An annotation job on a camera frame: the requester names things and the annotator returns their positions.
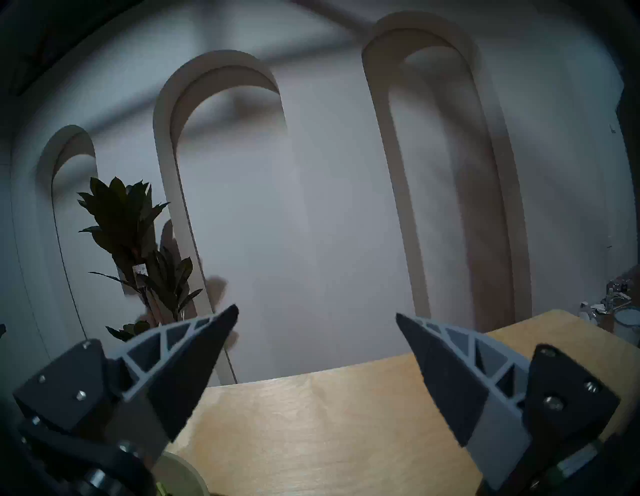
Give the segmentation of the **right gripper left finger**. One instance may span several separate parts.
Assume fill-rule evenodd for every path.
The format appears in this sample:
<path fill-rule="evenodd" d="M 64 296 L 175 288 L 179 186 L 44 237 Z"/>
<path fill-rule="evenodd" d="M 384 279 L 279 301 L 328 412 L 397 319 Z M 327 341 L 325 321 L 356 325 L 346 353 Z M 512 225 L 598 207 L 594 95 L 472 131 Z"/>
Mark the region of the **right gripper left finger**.
<path fill-rule="evenodd" d="M 158 459 L 183 430 L 239 317 L 217 314 L 166 324 L 106 356 L 100 340 L 78 342 L 13 393 L 32 447 L 65 456 L 128 442 Z"/>

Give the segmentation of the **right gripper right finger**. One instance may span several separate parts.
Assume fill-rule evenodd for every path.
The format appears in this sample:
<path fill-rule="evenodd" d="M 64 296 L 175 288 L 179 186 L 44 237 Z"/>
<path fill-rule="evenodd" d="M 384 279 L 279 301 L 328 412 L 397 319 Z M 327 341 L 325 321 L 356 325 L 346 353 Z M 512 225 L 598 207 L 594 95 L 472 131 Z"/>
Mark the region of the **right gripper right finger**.
<path fill-rule="evenodd" d="M 620 398 L 565 352 L 526 358 L 487 334 L 396 314 L 424 385 L 482 475 L 479 492 L 599 492 L 619 440 L 600 433 Z"/>

